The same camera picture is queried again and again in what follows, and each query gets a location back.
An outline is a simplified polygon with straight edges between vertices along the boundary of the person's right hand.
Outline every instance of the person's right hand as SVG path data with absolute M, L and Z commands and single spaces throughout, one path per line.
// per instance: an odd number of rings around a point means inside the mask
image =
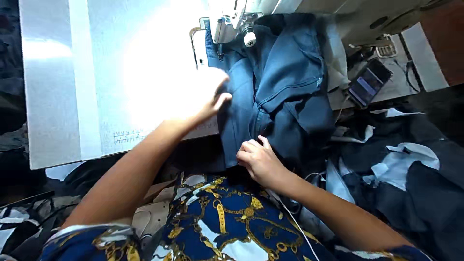
M 287 195 L 293 187 L 292 184 L 301 178 L 282 165 L 267 138 L 258 136 L 258 139 L 263 145 L 255 140 L 242 143 L 237 152 L 238 164 L 248 170 L 254 181 L 277 193 Z

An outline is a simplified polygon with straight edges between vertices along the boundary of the hand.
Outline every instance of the hand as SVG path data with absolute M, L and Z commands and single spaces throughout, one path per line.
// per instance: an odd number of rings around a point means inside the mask
M 263 142 L 263 145 L 255 140 L 242 143 L 237 152 L 238 164 L 248 170 L 254 181 L 287 196 L 294 182 L 298 182 L 301 178 L 282 165 L 272 151 L 267 138 L 260 135 L 258 139 Z
M 169 119 L 187 121 L 190 128 L 205 122 L 218 113 L 224 102 L 232 99 L 230 93 L 217 95 L 218 89 L 229 80 L 221 69 L 208 67 L 183 75 L 179 88 L 174 88 L 176 103 Z

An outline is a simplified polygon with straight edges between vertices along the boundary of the industrial sewing machine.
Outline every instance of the industrial sewing machine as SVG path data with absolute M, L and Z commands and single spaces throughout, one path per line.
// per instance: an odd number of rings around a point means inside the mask
M 275 13 L 334 14 L 344 46 L 383 45 L 384 34 L 400 33 L 419 21 L 421 11 L 450 0 L 209 0 L 213 42 L 227 43 L 239 34 L 246 47 L 256 41 L 253 23 Z

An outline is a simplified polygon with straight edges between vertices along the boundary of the sleeve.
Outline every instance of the sleeve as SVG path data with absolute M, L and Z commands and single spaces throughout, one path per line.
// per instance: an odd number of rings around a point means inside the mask
M 386 251 L 351 251 L 341 246 L 335 246 L 335 257 L 344 261 L 432 261 L 424 252 L 410 246 L 401 246 Z
M 52 236 L 39 260 L 139 261 L 140 250 L 140 240 L 129 225 L 76 225 Z

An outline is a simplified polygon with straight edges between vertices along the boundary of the smartphone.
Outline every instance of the smartphone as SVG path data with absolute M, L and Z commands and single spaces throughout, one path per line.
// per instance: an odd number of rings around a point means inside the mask
M 351 81 L 348 94 L 358 106 L 366 108 L 392 75 L 378 58 L 371 59 Z

